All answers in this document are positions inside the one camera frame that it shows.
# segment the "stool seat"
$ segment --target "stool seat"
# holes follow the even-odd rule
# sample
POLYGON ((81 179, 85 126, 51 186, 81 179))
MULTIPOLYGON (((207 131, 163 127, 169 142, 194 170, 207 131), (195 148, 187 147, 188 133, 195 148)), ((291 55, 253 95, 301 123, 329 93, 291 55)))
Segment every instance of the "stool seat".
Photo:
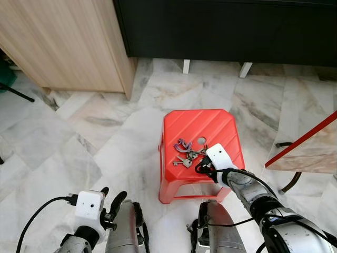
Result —
POLYGON ((230 113, 222 109, 172 111, 164 118, 163 132, 158 147, 161 154, 159 200, 162 203, 170 203, 173 199, 196 198, 211 198, 221 202, 231 191, 229 188, 221 188, 214 196, 175 196, 179 187, 184 184, 214 183, 208 176, 198 174, 194 170, 203 158, 202 155, 193 160, 189 168, 183 164, 173 165, 174 161, 179 161, 178 155, 186 158, 185 153, 180 153, 173 147, 178 139, 192 142, 192 149, 198 151, 204 147, 204 144, 198 143, 200 137, 206 140, 205 144, 209 147, 220 143, 233 163, 239 169, 245 168, 235 119, 230 113))

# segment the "light wood cabinet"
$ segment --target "light wood cabinet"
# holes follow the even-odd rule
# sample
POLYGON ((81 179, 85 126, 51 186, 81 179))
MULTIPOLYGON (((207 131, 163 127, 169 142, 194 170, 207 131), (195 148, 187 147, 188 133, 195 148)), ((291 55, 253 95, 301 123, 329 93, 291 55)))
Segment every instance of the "light wood cabinet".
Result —
POLYGON ((1 0, 0 47, 41 87, 131 96, 112 0, 1 0))

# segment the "metal robot leg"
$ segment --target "metal robot leg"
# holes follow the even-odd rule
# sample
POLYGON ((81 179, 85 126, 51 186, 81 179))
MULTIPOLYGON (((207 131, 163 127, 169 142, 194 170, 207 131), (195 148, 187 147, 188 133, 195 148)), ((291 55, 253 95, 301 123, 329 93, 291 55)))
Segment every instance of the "metal robot leg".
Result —
POLYGON ((209 224, 233 224, 226 209, 215 200, 200 205, 198 242, 196 253, 204 253, 209 246, 210 253, 246 253, 241 237, 235 227, 208 226, 209 224))
POLYGON ((110 231, 105 253, 139 253, 140 247, 144 246, 144 240, 140 239, 142 235, 137 226, 138 221, 132 201, 123 202, 114 223, 117 224, 117 229, 110 231))

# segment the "stool hole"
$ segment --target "stool hole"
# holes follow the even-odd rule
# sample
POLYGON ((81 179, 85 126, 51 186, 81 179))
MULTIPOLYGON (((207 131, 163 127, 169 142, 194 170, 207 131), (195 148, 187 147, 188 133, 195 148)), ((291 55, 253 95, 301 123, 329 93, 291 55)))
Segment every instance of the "stool hole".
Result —
POLYGON ((205 137, 199 137, 197 140, 199 145, 204 145, 206 143, 206 138, 205 137))

